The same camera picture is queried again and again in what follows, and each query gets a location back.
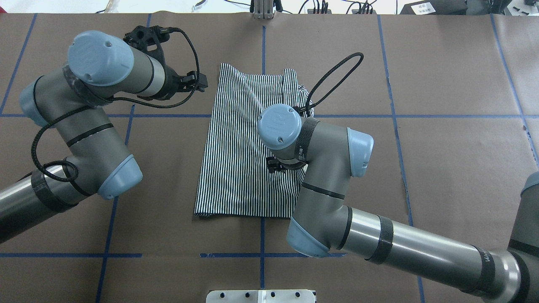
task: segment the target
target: black and white striped fabric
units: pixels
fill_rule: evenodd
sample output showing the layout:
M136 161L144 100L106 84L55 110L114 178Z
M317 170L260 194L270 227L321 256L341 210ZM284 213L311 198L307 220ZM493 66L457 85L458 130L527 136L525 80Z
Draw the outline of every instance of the black and white striped fabric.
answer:
M272 156L257 133L257 117L268 106L304 106L308 92L296 72L245 74L221 64L208 139L198 181L196 216L292 216L303 169L270 174Z

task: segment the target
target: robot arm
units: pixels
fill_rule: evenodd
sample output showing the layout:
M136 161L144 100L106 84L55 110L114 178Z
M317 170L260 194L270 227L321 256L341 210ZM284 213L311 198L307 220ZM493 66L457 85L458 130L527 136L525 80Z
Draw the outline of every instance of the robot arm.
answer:
M168 100L178 91L204 91L208 85L203 74L198 79L196 72L180 77L164 63L160 43L168 40L170 31L138 26L126 34L125 42L99 31L83 32L70 46L65 66L22 91L23 112L42 127L66 113L85 106L87 110L55 124L72 152L66 160L77 171L50 166L52 177L36 170L0 191L0 243L86 197L97 193L112 199L142 180L138 164L102 107L120 91L146 100ZM154 44L157 49L147 51Z
M350 177L367 169L374 144L370 135L300 117L284 104L266 109L257 129L283 168L308 164L287 234L298 252L325 257L334 247L487 302L539 301L538 174L522 194L513 245L486 251L345 206Z

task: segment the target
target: white metal plate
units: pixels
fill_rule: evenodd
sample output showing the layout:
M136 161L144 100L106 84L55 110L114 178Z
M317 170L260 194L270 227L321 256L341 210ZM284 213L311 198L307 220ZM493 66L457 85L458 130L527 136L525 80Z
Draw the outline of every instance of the white metal plate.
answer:
M430 2L412 5L411 8L416 15L426 15L428 13L436 12Z
M310 290L233 290L211 291L206 303L316 303L316 292Z

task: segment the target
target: black cable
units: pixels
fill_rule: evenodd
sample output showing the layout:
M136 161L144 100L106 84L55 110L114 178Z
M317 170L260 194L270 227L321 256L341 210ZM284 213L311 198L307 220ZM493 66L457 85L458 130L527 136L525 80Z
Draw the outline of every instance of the black cable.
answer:
M189 37L187 36L187 34L183 30L181 30L181 29L179 29L177 27L170 27L169 29L170 29L170 32L179 32L185 37L185 40L187 40L187 43L189 43L189 46L191 46L191 50L193 51L193 55L195 56L195 64L197 66L197 82L193 86L193 89L191 90L189 95L187 97L185 97L185 99L183 99L181 102L178 102L176 104L171 104L171 105L152 104L152 103L147 103L147 102L144 102L144 101L141 101L141 100L136 100L136 99L132 99L132 98L126 98L126 97L111 97L111 98L107 99L108 101L113 102L113 101L120 101L121 100L121 101L133 102L133 103L144 105L144 106L154 107L154 108L173 108L173 107L176 107L176 106L180 106L180 105L186 103L189 99L191 99L191 97L193 96L193 94L195 93L195 91L197 89L198 82L199 82L199 79L200 79L200 66L198 64L198 55L197 55L197 52L195 51L195 47L193 46L193 43L191 42L191 39L189 39Z
M26 177L30 177L31 175L32 175L32 172L29 172L29 173L27 173L26 175L24 175L22 178L20 178L19 180L17 180L17 182L19 182L20 180L22 180L22 179L24 179L24 178L26 178Z
M318 102L314 103L313 105L310 105L309 102L310 102L314 92L325 81L325 79L328 78L329 75L331 75L334 71L336 71L339 67L341 67L348 60L350 60L353 57L357 57L357 56L360 56L359 61L356 63L356 65L354 65L350 69L350 71L348 71L348 73L341 79L341 81L339 81L332 89L330 89L329 92L322 97L322 99L320 99ZM309 117L310 116L310 109L317 106L318 104L320 104L322 101L324 101L325 98L327 98L327 96L329 96L334 90L336 90L346 80L346 78L348 78L348 76L350 76L356 70L356 68L363 61L363 58L364 58L363 53L360 53L360 52L353 53L353 54L349 55L348 57L344 58L343 60L341 60L341 62L337 63L337 65L335 65L333 68L331 68L331 70L329 70L324 76L322 76L322 78L320 78L320 80L316 83L316 85L313 87L311 92L309 92L309 96L307 96L307 100L305 101L305 107L300 109L300 111L305 111L305 114L307 115L307 117Z
M193 12L199 8L202 4L206 3L206 0L200 0L197 4L193 5Z
M187 34L177 28L177 27L169 27L168 30L172 33L172 32L179 32L181 33L184 37L185 37L185 40L187 40L187 43L189 43L189 46L191 47L191 50L193 51L193 55L195 56L195 64L197 66L197 81L195 83L195 85L193 86L193 89L191 90L191 92L189 93L189 95L183 99L181 102L179 103L176 103L176 104L172 104L172 105L157 105L157 104L151 104L151 103L147 103L147 102L143 102L143 101L140 101L140 100L136 100L136 99L132 99L132 98L125 98L125 97L117 97L117 98L108 98L107 100L108 101L130 101L130 102L133 102L133 103L136 103L136 104L140 104L140 105L144 105L144 106L149 106L149 107L154 107L154 108L173 108L173 107L176 107L176 106L180 106L182 104L184 104L185 102L187 102L191 96L193 96L193 94L195 93L197 87L198 87L198 82L199 82L199 79L200 79L200 65L198 63L198 55L197 55L197 52L195 50L195 47L193 46L193 43L191 42L191 39L189 39L189 37L187 36ZM69 162L69 161L65 161L65 160L58 160L58 161L53 161L53 162L50 162L50 163L47 163L45 165L42 165L41 163L39 163L39 160L37 158L37 145L39 143L39 140L41 139L41 136L43 136L43 134L45 133L45 131L49 128L51 128L53 125L55 125L56 123L59 123L60 121L62 121L63 119L69 117L69 116L72 116L72 115L75 115L77 113L80 113L80 112L83 112L87 109L91 109L90 106L83 106L83 107L80 107L78 109L75 109L73 111L70 111L70 112L67 112L65 114L63 114L62 116L54 119L53 121L47 123L47 125L45 125L42 129L40 129L36 135L36 137L34 138L33 142L32 142L32 148L31 148L31 156L32 156L32 161L34 163L34 165L36 166L36 168L42 172L44 175L46 175L47 177L51 178L51 179L54 179L56 181L60 181L60 182L71 182L71 181L74 181L78 176L79 176L79 170L77 168L77 166L75 166L75 164ZM50 167L50 166L55 166L55 165L62 165L62 166L69 166L73 169L73 175L68 177L68 178L62 178L62 177L58 177L52 173L49 173L49 171L46 170L47 167ZM28 177L30 174L22 177L20 180Z
M247 6L251 7L251 5L250 5L250 4L247 4L247 3L234 2L234 1L230 1L230 0L224 0L224 1L227 1L227 2L230 2L230 3L234 3L234 4L247 5Z
M350 11L350 9L352 8L352 5L354 4L359 4L360 5L360 9L361 9L361 3L358 2L358 1L347 1L347 2L352 2L352 4L348 7L348 9L346 10L346 13L348 14L348 12Z
M305 6L305 4L307 4L307 2L309 2L309 0L305 0L305 2L301 5L300 7L300 11L298 13L301 13L301 10L303 9L303 7Z
M502 14L501 10L502 10L502 0L500 0L500 6L498 7L498 13L499 14Z
M36 168L41 171L45 176L53 179L53 180L56 180L56 181L60 181L60 182L71 182L73 180L75 180L78 176L79 176L79 170L77 169L77 166L75 166L75 164L69 162L69 161L65 161L65 160L58 160L58 161L52 161L50 163L47 163L46 165L41 165L41 163L39 163L39 160L37 158L37 144L39 143L39 139L41 139L41 136L43 136L43 134L45 133L45 131L49 128L51 128L53 125L55 125L56 123L59 123L60 121L62 121L63 119L69 117L69 116L72 116L74 114L77 114L77 113L80 113L80 112L83 112L87 109L90 109L91 107L90 106L82 106L80 108L77 108L73 111L70 111L70 112L67 112L65 114L63 114L62 116L54 119L53 121L47 123L47 125L45 125L43 128L41 128L36 137L34 137L34 140L32 142L32 148L30 150L30 153L31 153L31 156L32 156L32 161L34 163L34 165L36 166ZM73 169L73 175L69 178L62 178L62 177L58 177L56 176L55 174L53 173L49 173L49 171L46 169L47 167L49 166L53 166L53 165L65 165L65 166L69 166Z
M361 13L367 13L369 11L370 4L367 0L365 0L365 4L363 5L363 8L361 8Z

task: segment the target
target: light blue joint cap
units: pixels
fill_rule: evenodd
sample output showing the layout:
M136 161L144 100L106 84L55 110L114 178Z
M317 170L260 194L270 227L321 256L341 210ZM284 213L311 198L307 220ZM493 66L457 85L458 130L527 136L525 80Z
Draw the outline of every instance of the light blue joint cap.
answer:
M32 119L35 124L44 127L47 125L47 120L41 116L39 110L37 109L36 101L34 100L33 89L36 86L36 82L37 79L30 85L26 86L26 88L20 93L19 105L25 116Z
M258 117L257 130L262 143L269 149L284 149L298 138L301 117L289 105L274 104Z
M539 184L539 171L536 171L535 173L531 174L528 179L526 180L526 184L524 185L524 188L520 192L520 195L527 190L528 188Z
M294 217L290 218L286 241L297 252L309 257L325 258L329 255L329 247L326 247L311 236L310 233L294 220Z
M352 177L363 177L369 165L374 139L368 134L360 133L349 127L347 127L347 131Z
M131 47L122 39L100 31L78 34L67 52L67 62L80 80L110 86L125 79L135 63Z
M142 172L133 155L129 155L114 169L98 190L105 200L120 196L142 180Z

